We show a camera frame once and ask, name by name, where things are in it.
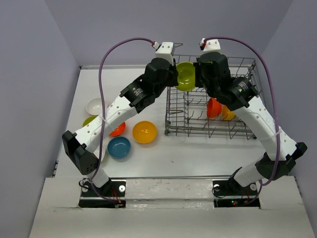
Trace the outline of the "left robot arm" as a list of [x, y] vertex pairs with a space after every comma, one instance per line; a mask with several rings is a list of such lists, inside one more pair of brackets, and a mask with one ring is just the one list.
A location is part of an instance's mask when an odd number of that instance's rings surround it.
[[112, 186], [111, 179], [100, 167], [100, 159], [94, 154], [97, 148], [102, 147], [104, 136], [153, 104], [167, 86], [176, 86], [177, 76], [173, 57], [155, 57], [146, 65], [144, 73], [126, 86], [92, 122], [75, 132], [68, 130], [62, 135], [66, 155], [88, 178], [97, 195], [106, 195]]

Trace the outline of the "large yellow bowl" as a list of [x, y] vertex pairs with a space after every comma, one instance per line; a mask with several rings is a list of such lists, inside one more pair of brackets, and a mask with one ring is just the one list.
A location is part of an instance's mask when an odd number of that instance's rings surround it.
[[150, 121], [140, 121], [132, 129], [133, 138], [141, 144], [153, 142], [157, 133], [157, 127]]

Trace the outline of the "green bowl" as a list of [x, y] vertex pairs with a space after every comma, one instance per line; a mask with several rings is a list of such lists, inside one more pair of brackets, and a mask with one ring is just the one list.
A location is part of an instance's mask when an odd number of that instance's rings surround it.
[[176, 65], [178, 72], [178, 85], [175, 86], [180, 91], [191, 91], [195, 88], [195, 67], [192, 62], [181, 62]]
[[97, 117], [97, 115], [90, 116], [90, 117], [86, 118], [86, 119], [84, 120], [82, 126], [85, 127], [85, 126], [88, 125], [90, 122], [92, 122], [96, 117]]

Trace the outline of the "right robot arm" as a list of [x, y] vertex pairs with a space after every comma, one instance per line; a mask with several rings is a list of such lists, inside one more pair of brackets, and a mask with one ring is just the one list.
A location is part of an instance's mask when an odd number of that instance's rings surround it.
[[238, 168], [228, 179], [226, 188], [240, 194], [254, 182], [273, 181], [287, 175], [306, 152], [306, 144], [291, 139], [277, 125], [249, 79], [232, 77], [225, 55], [204, 53], [197, 58], [194, 67], [199, 85], [242, 120], [265, 149], [259, 160]]

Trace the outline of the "small yellow bowl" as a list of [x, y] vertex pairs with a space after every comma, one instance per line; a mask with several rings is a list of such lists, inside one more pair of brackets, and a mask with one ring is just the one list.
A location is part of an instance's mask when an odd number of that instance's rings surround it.
[[235, 119], [236, 115], [226, 106], [222, 106], [222, 113], [221, 113], [222, 119], [225, 121], [230, 121]]

